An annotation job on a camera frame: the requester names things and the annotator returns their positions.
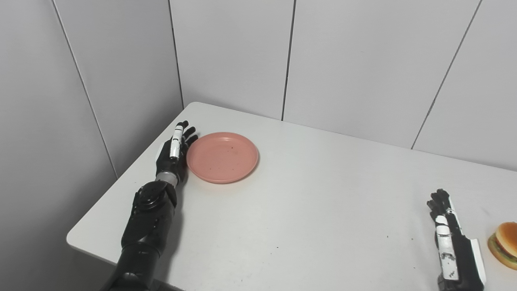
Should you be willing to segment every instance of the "robotic arm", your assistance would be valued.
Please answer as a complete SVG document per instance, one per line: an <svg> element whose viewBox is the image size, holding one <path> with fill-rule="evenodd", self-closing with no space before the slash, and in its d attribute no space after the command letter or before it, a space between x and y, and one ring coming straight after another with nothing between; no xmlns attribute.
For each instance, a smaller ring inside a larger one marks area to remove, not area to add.
<svg viewBox="0 0 517 291"><path fill-rule="evenodd" d="M427 202L436 227L442 273L440 291L483 291L486 275L477 239L468 239L458 221L450 196L438 189Z"/></svg>
<svg viewBox="0 0 517 291"><path fill-rule="evenodd" d="M186 154L197 140L195 127L177 124L156 160L156 179L134 196L131 215L122 235L122 253L115 271L101 291L149 291L155 266L165 250L177 204L175 187L185 178Z"/></svg>

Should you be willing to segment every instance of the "robotic hand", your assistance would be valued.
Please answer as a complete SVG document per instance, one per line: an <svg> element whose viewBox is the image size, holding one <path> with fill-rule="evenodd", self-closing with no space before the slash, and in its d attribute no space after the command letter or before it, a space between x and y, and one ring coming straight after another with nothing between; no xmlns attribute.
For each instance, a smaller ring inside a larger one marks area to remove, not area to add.
<svg viewBox="0 0 517 291"><path fill-rule="evenodd" d="M440 291L482 291L486 275L478 240L463 235L447 192L438 189L431 198L427 205L436 226L435 242L442 266Z"/></svg>
<svg viewBox="0 0 517 291"><path fill-rule="evenodd" d="M177 204L175 187L185 179L186 154L197 140L197 135L192 135L195 127L185 130L187 126L187 121L177 124L156 160L156 180L135 194L122 235L122 253L101 291L151 290L156 262L165 249Z"/></svg>

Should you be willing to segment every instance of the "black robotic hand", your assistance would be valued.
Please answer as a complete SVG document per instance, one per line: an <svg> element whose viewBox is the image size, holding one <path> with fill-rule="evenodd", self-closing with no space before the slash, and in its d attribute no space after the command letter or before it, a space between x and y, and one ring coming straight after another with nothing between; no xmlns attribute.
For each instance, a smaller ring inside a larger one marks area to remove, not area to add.
<svg viewBox="0 0 517 291"><path fill-rule="evenodd" d="M184 181L187 151L197 135L177 124L156 160L156 179L135 193L131 215L122 235L122 252L115 271L101 291L149 291L156 263L165 250L176 208L178 183Z"/></svg>
<svg viewBox="0 0 517 291"><path fill-rule="evenodd" d="M163 144L156 160L157 176L162 172L168 172L176 176L178 183L185 179L187 151L198 138L193 134L196 131L195 127L186 129L188 126L189 122L186 120L178 123L174 129L174 135Z"/></svg>
<svg viewBox="0 0 517 291"><path fill-rule="evenodd" d="M436 226L435 242L442 266L440 291L482 291L486 276L478 240L463 235L447 192L438 189L431 198L427 205Z"/></svg>

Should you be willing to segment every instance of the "wall panel seam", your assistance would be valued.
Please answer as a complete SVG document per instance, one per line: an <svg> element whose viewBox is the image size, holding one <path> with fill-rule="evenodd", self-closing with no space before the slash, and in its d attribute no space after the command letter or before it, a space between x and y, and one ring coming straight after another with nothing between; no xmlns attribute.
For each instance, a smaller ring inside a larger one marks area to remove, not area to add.
<svg viewBox="0 0 517 291"><path fill-rule="evenodd" d="M88 104L90 106L90 110L92 111L92 115L94 117L95 124L97 125L97 130L99 131L100 137L102 139L102 144L104 145L104 149L106 150L106 154L108 155L108 159L110 160L111 168L113 169L113 173L115 174L115 177L118 179L118 174L117 174L117 171L115 170L115 165L113 164L113 160L111 159L111 155L110 155L110 152L108 150L108 146L106 145L106 141L104 139L104 135L102 134L102 130L100 128L97 116L95 115L95 110L93 108L92 101L90 100L90 96L88 95L88 91L86 90L86 85L84 84L83 76L81 75L81 71L79 70L79 66L77 64L77 59L75 58L75 55L73 54L72 46L70 45L70 41L68 39L68 35L66 34L65 26L63 25L63 21L61 19L61 15L59 14L59 11L57 9L57 5L56 5L55 0L52 0L52 5L54 6L54 10L56 11L56 15L57 15L57 18L59 20L59 24L61 26L63 34L65 35L65 39L66 39L66 43L68 45L68 49L70 50L70 54L72 55L72 59L73 59L74 65L75 65L75 69L77 70L77 74L79 75L79 79L81 80L81 85L83 87L84 94L86 95L86 99L88 100Z"/></svg>
<svg viewBox="0 0 517 291"><path fill-rule="evenodd" d="M436 91L436 94L434 95L433 101L431 102L431 106L429 107L429 110L427 111L427 114L425 115L425 118L423 119L422 125L418 129L417 136L415 137L415 140L413 141L413 144L411 145L411 149L413 149L415 147L417 139L420 136L420 133L422 132L423 126L425 125L425 122L427 121L429 114L431 114L431 110L433 110L433 106L436 102L436 99L438 98L438 94L440 94L440 91L442 90L442 86L444 85L445 79L447 78L447 76L449 75L449 71L451 70L452 63L454 63L454 60L456 59L456 56L458 55L458 52L460 51L461 45L463 44L463 41L465 40L465 37L467 36L468 30L470 29L470 26L472 25L472 22L474 21L474 17L476 17L476 14L478 13L479 7L481 6L481 2L483 2L483 0L479 0L478 6L476 7L476 10L474 10L474 14L472 15L472 18L470 19L470 22L467 25L467 29L465 30L465 33L463 34L463 37L460 40L460 44L458 45L458 48L456 49L456 52L454 53L454 56L452 57L449 67L447 68L447 71L445 72L444 78L442 79L442 82L440 83L440 86L438 87L438 91Z"/></svg>

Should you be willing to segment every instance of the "burger patty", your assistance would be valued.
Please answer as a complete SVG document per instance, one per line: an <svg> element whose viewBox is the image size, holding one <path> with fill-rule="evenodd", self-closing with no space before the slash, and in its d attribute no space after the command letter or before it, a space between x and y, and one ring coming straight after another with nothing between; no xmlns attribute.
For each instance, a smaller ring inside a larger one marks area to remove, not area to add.
<svg viewBox="0 0 517 291"><path fill-rule="evenodd" d="M517 264L517 257L514 257L514 256L512 256L511 254L509 254L509 253L507 253L507 252L506 252L506 250L505 250L505 249L504 249L504 248L499 244L499 241L497 240L497 237L495 236L495 234L493 234L493 235L490 237L489 242L490 242L490 244L492 244L492 246L493 246L493 247L495 247L495 249L496 249L498 252L500 252L500 253L501 253L501 255L502 255L505 259L507 259L507 260L509 260L509 261L511 261L511 262L513 262L513 263L516 263L516 264Z"/></svg>

